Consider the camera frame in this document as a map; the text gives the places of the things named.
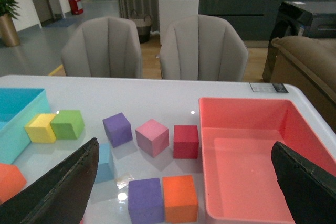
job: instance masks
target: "gray floor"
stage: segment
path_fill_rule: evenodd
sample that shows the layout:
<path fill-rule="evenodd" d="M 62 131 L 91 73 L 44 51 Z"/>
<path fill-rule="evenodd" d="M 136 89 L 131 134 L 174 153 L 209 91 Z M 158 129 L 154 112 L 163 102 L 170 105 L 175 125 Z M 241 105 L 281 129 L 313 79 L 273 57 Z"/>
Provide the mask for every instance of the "gray floor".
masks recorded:
<path fill-rule="evenodd" d="M 119 17 L 117 0 L 82 0 L 83 13 L 71 15 L 78 21 L 62 28 L 30 27 L 18 32 L 21 45 L 5 47 L 0 39 L 0 76 L 28 74 L 45 76 L 61 65 L 60 52 L 69 36 L 84 21 L 104 16 Z"/>

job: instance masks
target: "plant pot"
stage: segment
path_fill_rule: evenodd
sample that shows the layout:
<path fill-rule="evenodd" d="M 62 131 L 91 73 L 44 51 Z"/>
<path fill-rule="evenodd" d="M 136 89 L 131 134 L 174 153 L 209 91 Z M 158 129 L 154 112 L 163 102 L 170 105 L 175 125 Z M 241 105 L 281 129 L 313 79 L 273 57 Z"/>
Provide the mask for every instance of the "plant pot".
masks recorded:
<path fill-rule="evenodd" d="M 13 20 L 8 13 L 0 16 L 0 34 L 6 47 L 20 45 L 19 36 L 17 35 Z"/>

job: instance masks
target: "beige armchair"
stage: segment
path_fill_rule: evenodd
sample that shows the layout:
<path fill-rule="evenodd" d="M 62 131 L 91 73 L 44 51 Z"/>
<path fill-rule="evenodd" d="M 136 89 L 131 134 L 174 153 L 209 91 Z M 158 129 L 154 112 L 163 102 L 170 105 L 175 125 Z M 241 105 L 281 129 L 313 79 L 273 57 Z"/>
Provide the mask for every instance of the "beige armchair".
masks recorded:
<path fill-rule="evenodd" d="M 64 46 L 67 76 L 142 78 L 142 56 L 136 25 L 116 18 L 82 23 Z"/>
<path fill-rule="evenodd" d="M 160 51 L 163 79 L 241 81 L 248 50 L 231 24 L 195 15 L 172 22 Z"/>

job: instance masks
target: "cube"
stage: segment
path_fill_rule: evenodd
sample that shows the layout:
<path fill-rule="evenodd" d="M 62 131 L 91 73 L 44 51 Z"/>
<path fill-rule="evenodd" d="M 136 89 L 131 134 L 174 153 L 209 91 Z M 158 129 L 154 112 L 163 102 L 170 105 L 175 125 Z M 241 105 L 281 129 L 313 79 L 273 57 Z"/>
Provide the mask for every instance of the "cube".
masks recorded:
<path fill-rule="evenodd" d="M 56 114 L 37 114 L 25 126 L 25 130 L 33 143 L 52 144 L 56 136 L 50 126 L 50 122 Z"/>
<path fill-rule="evenodd" d="M 114 162 L 110 150 L 110 144 L 99 145 L 99 161 L 95 183 L 114 179 Z"/>
<path fill-rule="evenodd" d="M 174 126 L 174 158 L 198 158 L 197 125 Z"/>
<path fill-rule="evenodd" d="M 196 222 L 198 200 L 192 175 L 163 177 L 166 222 Z"/>
<path fill-rule="evenodd" d="M 158 156 L 169 146 L 169 130 L 154 119 L 135 130 L 138 146 L 152 157 Z"/>
<path fill-rule="evenodd" d="M 114 148 L 133 139 L 131 124 L 123 113 L 103 119 L 103 124 L 106 136 Z"/>
<path fill-rule="evenodd" d="M 60 110 L 50 123 L 56 139 L 78 139 L 84 130 L 79 110 Z"/>
<path fill-rule="evenodd" d="M 0 163 L 0 205 L 20 192 L 26 183 L 17 166 Z"/>
<path fill-rule="evenodd" d="M 128 211 L 132 224 L 164 222 L 160 179 L 132 180 L 128 186 Z"/>

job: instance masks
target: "pink tray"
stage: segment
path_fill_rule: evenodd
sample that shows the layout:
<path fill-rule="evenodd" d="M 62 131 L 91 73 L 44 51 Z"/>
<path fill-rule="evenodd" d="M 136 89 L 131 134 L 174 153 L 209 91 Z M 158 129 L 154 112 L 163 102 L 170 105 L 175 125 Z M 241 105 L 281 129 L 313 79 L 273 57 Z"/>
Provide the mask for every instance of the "pink tray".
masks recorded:
<path fill-rule="evenodd" d="M 336 162 L 288 100 L 199 100 L 209 223 L 294 223 L 271 149 L 281 141 L 336 176 Z"/>

